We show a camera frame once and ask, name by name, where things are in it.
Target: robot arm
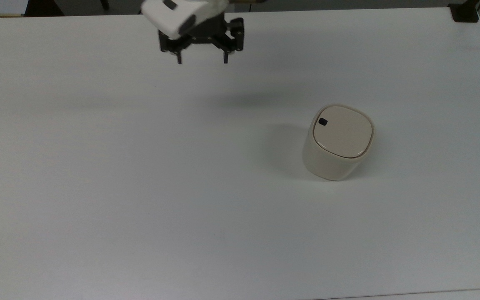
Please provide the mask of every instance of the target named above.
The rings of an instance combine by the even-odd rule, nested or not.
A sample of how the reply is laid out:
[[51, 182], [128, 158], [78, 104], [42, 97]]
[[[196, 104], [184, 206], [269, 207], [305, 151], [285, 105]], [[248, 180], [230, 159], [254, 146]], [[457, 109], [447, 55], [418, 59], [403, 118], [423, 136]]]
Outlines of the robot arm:
[[244, 49], [244, 20], [225, 21], [229, 0], [146, 0], [142, 14], [158, 28], [160, 50], [177, 56], [191, 44], [213, 44], [223, 50], [223, 62], [230, 53]]

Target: cylindrical container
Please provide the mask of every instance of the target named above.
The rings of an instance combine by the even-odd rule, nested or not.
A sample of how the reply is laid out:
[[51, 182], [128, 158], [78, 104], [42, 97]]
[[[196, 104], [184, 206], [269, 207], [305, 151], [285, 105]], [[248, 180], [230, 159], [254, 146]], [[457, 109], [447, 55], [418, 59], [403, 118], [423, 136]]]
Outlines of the cylindrical container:
[[315, 175], [341, 180], [368, 155], [375, 131], [366, 114], [345, 105], [328, 105], [312, 120], [303, 163]]

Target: floor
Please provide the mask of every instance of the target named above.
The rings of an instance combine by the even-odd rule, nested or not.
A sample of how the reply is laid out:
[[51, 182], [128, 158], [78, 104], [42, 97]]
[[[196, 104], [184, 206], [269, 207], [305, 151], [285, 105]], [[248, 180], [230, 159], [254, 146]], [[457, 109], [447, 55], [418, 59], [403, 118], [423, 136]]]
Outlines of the floor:
[[[140, 10], [143, 0], [109, 0], [110, 9], [105, 11], [100, 0], [55, 0], [64, 15], [133, 15]], [[360, 8], [422, 8], [446, 7], [448, 3], [461, 0], [267, 0], [261, 4], [235, 4], [229, 11], [299, 11], [299, 10], [345, 10]]]

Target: black button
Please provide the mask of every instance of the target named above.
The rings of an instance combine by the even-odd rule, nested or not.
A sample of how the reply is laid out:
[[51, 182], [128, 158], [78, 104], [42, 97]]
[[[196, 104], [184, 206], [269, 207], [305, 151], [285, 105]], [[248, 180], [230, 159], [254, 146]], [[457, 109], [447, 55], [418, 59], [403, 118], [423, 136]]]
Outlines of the black button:
[[192, 26], [196, 23], [196, 15], [191, 15], [186, 21], [179, 27], [179, 34], [185, 35], [188, 32], [188, 29], [192, 28]]
[[162, 3], [166, 5], [169, 9], [174, 10], [177, 7], [177, 3], [172, 0], [163, 0]]

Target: black bracket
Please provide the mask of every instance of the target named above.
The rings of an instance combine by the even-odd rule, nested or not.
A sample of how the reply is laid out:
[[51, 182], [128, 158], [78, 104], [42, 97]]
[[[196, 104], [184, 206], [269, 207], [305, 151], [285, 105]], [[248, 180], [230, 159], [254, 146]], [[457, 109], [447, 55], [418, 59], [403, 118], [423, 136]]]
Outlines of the black bracket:
[[224, 14], [208, 19], [197, 25], [184, 36], [171, 40], [166, 34], [158, 31], [160, 50], [177, 56], [177, 63], [182, 63], [181, 51], [192, 44], [213, 44], [223, 50], [223, 63], [229, 61], [229, 54], [244, 49], [244, 19], [225, 22]]
[[459, 23], [477, 23], [479, 15], [475, 6], [479, 0], [467, 0], [463, 4], [448, 4], [448, 8], [451, 8], [451, 15], [453, 21]]

